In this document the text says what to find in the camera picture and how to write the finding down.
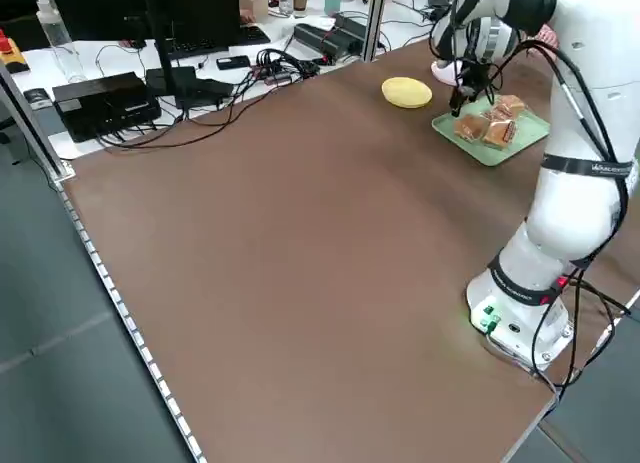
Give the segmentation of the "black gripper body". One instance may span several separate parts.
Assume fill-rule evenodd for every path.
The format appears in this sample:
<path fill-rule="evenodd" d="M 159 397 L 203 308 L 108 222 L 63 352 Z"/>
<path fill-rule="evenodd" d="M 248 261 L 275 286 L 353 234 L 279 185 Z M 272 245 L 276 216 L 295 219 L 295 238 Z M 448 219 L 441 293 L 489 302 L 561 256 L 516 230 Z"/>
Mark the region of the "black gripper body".
<path fill-rule="evenodd" d="M 473 59 L 462 59 L 457 76 L 458 86 L 466 91 L 484 90 L 490 83 L 490 64 Z"/>

